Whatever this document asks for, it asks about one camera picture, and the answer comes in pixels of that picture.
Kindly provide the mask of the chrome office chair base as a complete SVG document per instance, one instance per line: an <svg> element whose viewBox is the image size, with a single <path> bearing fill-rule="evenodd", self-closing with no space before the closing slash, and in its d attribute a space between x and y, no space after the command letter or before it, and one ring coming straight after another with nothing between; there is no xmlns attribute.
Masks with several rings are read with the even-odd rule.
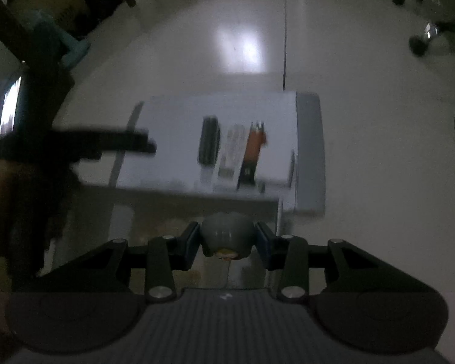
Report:
<svg viewBox="0 0 455 364"><path fill-rule="evenodd" d="M423 57L432 43L448 35L455 37L455 0L391 0L396 7L408 8L425 20L422 30L409 37L413 55Z"/></svg>

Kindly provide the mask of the open white storage box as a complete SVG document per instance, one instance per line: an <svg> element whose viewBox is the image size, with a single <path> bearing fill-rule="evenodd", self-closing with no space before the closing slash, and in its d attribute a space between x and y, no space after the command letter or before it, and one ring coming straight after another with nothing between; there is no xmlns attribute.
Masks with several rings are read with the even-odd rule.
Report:
<svg viewBox="0 0 455 364"><path fill-rule="evenodd" d="M61 238L45 255L44 274L115 239L143 246L156 237L177 237L191 222L216 213L239 213L277 231L283 203L278 199L194 196L174 192L83 186L75 194ZM197 253L191 270L177 271L177 289L263 288L267 275L256 250L239 261Z"/></svg>

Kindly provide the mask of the white labelled packet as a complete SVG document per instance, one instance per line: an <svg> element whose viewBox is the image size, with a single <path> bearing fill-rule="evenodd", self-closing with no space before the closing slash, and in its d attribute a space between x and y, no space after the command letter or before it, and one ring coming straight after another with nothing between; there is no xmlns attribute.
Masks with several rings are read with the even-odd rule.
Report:
<svg viewBox="0 0 455 364"><path fill-rule="evenodd" d="M212 186L215 191L238 189L248 135L249 128L239 124L229 126L223 132L212 176Z"/></svg>

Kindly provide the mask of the grey round toy ball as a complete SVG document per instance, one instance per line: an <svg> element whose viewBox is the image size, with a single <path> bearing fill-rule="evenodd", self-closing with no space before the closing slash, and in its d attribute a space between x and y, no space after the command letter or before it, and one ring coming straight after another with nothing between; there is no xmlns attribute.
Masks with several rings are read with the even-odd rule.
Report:
<svg viewBox="0 0 455 364"><path fill-rule="evenodd" d="M201 232L209 251L220 260L244 259L254 246L253 220L237 212L206 217L201 224Z"/></svg>

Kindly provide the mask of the orange black lighter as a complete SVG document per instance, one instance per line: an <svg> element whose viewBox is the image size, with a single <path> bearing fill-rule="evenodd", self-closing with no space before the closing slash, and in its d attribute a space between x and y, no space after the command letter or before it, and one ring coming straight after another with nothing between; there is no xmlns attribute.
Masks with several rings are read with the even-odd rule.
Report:
<svg viewBox="0 0 455 364"><path fill-rule="evenodd" d="M255 171L261 148L266 144L266 140L265 124L263 122L252 123L241 164L238 187L255 184Z"/></svg>

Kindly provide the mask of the teal plastic stool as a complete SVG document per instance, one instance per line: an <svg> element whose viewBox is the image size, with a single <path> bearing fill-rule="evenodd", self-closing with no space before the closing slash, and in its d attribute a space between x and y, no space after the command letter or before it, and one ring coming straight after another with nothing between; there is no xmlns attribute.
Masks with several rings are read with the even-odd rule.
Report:
<svg viewBox="0 0 455 364"><path fill-rule="evenodd" d="M89 52L91 44L87 39L75 38L44 11L28 12L25 26L44 48L46 56L67 70L76 67Z"/></svg>

